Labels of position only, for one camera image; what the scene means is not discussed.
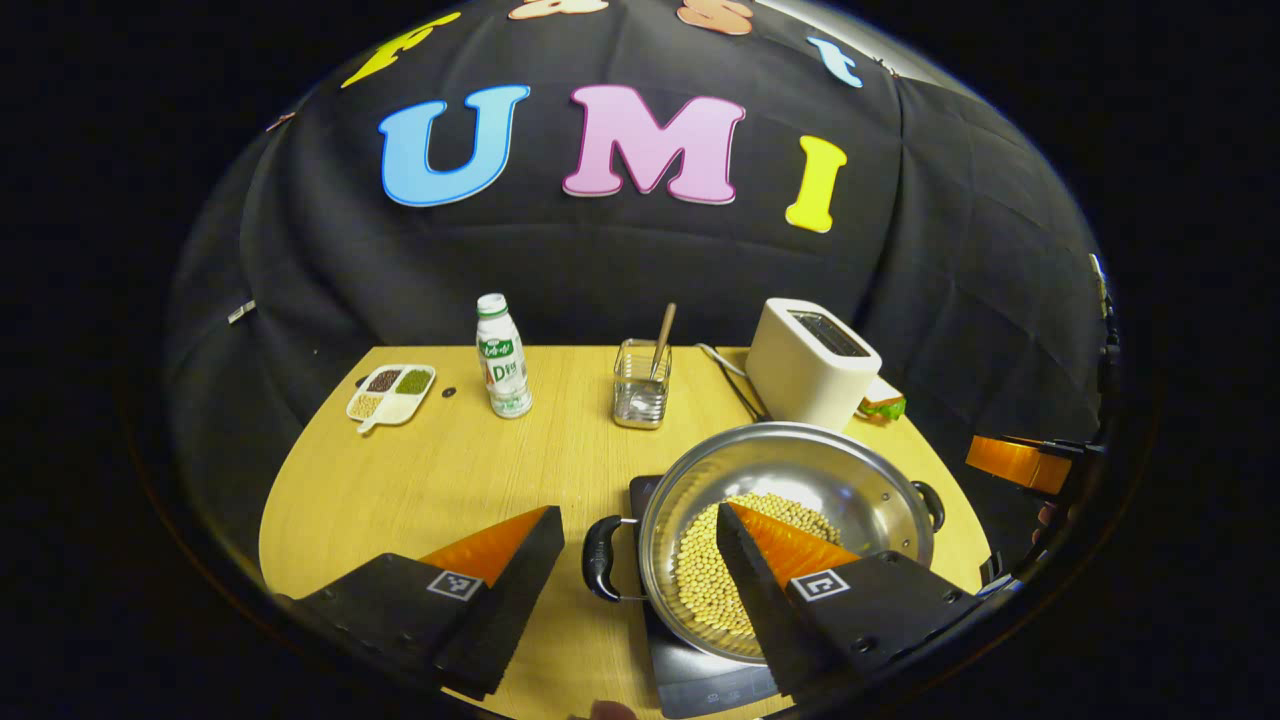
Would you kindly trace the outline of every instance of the black pot handle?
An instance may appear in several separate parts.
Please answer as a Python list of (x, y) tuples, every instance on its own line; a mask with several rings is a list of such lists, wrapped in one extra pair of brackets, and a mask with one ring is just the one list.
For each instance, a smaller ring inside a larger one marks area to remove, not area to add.
[(947, 519), (947, 511), (942, 507), (942, 498), (938, 497), (938, 491), (919, 480), (911, 480), (911, 484), (924, 496), (924, 506), (929, 509), (929, 515), (933, 515), (933, 532), (941, 530), (942, 523)]
[(586, 539), (582, 541), (582, 579), (586, 580), (588, 589), (609, 602), (644, 600), (625, 597), (609, 580), (609, 573), (613, 571), (613, 530), (623, 523), (635, 524), (636, 520), (621, 515), (602, 518), (586, 530)]

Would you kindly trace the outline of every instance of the wooden spoon handle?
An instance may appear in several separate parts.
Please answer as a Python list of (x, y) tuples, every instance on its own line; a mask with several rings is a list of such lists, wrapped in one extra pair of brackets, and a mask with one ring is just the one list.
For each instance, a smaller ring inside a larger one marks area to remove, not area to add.
[(658, 332), (658, 345), (653, 348), (653, 368), (649, 369), (649, 379), (658, 374), (658, 365), (662, 365), (662, 355), (667, 350), (667, 336), (671, 334), (671, 323), (676, 319), (676, 304), (667, 304), (667, 313), (662, 316), (662, 331)]

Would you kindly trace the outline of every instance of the wooden table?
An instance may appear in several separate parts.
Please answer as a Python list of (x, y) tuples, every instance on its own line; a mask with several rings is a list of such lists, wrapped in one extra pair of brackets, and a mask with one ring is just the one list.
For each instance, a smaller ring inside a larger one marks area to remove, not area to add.
[[(559, 505), (564, 551), (502, 685), (481, 705), (521, 720), (564, 720), (586, 716), (593, 700), (614, 700), (640, 717), (660, 717), (641, 609), (586, 589), (582, 537), (595, 520), (628, 514), (631, 478), (663, 474), (700, 441), (750, 416), (695, 347), (675, 348), (669, 405), (657, 430), (612, 420), (616, 347), (525, 352), (534, 407), (504, 420), (489, 409), (474, 347), (372, 348), (316, 411), (275, 478), (259, 536), (262, 577), (274, 592), (302, 597), (379, 553), (420, 557), (512, 515)], [(745, 352), (723, 355), (741, 368)], [(360, 437), (344, 411), (356, 380), (392, 363), (434, 365), (435, 384), (410, 421)], [(457, 393), (443, 397), (449, 387)], [(932, 569), (978, 591), (978, 566), (991, 555), (982, 527), (910, 420), (852, 419), (846, 433), (937, 489), (947, 520)], [(616, 542), (614, 584), (636, 594), (634, 536), (620, 532)], [(758, 717), (790, 705), (774, 696), (714, 717)]]

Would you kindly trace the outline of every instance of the plastic bottle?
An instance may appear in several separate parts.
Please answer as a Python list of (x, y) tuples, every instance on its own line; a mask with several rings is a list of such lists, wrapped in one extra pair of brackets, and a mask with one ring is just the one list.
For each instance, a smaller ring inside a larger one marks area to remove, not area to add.
[(525, 346), (520, 342), (516, 322), (507, 313), (507, 299), (500, 292), (480, 296), (476, 301), (476, 351), (489, 389), (489, 405), (500, 418), (520, 418), (534, 406), (529, 389), (529, 366)]

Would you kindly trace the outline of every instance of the toaster slot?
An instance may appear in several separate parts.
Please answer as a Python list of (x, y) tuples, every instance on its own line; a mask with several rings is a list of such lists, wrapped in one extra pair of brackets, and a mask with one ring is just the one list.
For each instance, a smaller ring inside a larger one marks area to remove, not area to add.
[(822, 313), (809, 313), (805, 310), (788, 310), (792, 318), (800, 323), (800, 327), (809, 331), (809, 334), (818, 338), (827, 350), (840, 355), (841, 357), (869, 357), (870, 352), (865, 347), (858, 343), (854, 338), (849, 337), (849, 333), (840, 329), (840, 325), (832, 323), (829, 318)]

